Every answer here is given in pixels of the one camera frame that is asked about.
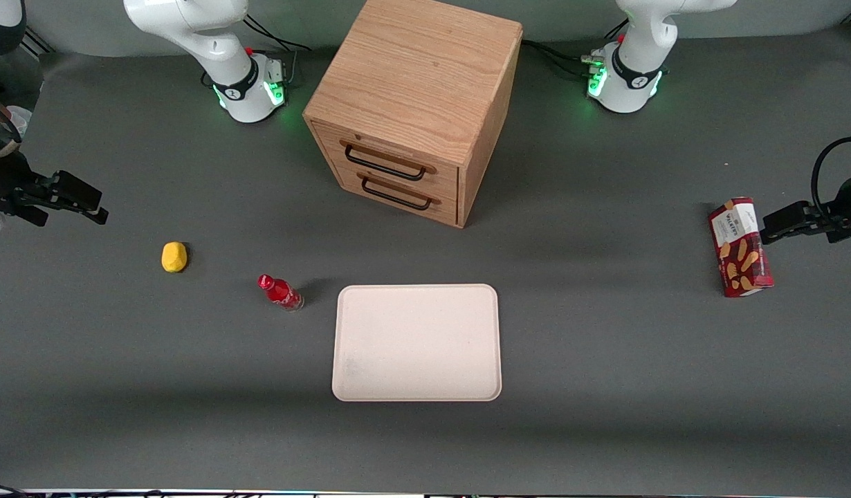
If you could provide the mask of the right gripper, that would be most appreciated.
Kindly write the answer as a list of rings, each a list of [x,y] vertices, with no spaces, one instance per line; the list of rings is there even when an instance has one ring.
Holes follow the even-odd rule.
[[[44,227],[48,214],[42,207],[49,206],[49,188],[52,195],[78,208],[97,208],[80,210],[85,218],[98,225],[107,222],[109,212],[100,207],[102,192],[91,184],[67,171],[59,170],[51,178],[34,172],[21,152],[0,157],[0,214]]]

